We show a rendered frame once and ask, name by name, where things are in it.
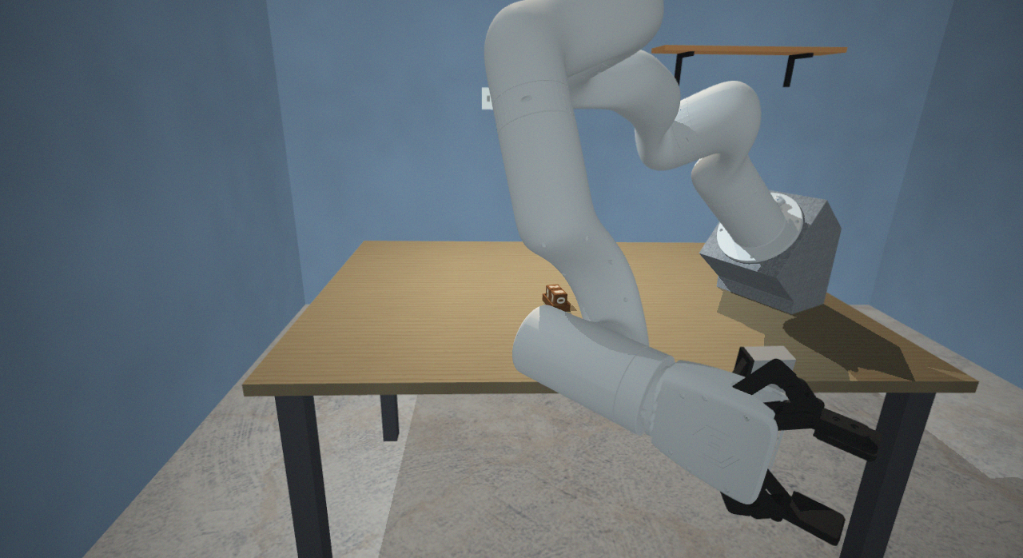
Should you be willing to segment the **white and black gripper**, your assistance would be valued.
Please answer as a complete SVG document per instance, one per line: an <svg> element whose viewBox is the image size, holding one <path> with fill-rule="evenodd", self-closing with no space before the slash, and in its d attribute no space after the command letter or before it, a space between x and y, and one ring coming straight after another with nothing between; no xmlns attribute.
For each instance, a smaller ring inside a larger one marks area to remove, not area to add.
<svg viewBox="0 0 1023 558"><path fill-rule="evenodd" d="M790 496L770 471L783 430L793 429L814 429L816 439L868 462L876 460L883 438L868 424L825 409L781 359L746 378L679 359L655 385L644 416L651 443L720 490L730 513L788 520L838 546L845 517L811 497L795 490Z"/></svg>

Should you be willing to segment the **brown wooden tray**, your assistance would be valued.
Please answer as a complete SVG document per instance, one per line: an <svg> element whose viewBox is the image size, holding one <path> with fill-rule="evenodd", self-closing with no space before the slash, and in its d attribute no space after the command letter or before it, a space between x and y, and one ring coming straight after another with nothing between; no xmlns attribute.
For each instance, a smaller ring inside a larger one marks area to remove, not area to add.
<svg viewBox="0 0 1023 558"><path fill-rule="evenodd" d="M560 310L563 310L563 311L570 311L570 307L571 307L571 304L570 304L569 302L567 302L567 304L562 304L562 305L553 305L553 304L552 304L552 302L551 302L551 300L549 300L549 299L547 298L547 294L546 294L546 293L542 293L542 301L543 301L543 302L544 302L545 304L547 304L547 305L550 305L550 306L553 306L553 307L555 307L555 308L559 308Z"/></svg>

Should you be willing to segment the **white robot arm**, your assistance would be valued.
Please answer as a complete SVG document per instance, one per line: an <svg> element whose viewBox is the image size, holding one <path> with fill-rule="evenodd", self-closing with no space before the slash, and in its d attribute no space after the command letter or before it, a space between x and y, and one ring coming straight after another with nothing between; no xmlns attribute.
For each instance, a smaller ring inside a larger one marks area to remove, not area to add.
<svg viewBox="0 0 1023 558"><path fill-rule="evenodd" d="M681 100L675 76L642 50L663 9L663 0L523 0L497 13L484 44L516 229L565 277L583 317L535 308L516 332L511 360L639 436L675 358L649 347L635 275L593 209L574 109L627 118L650 169L698 160L691 181L732 260L777 257L803 224L797 202L770 194L748 156L761 123L755 91L730 81Z"/></svg>

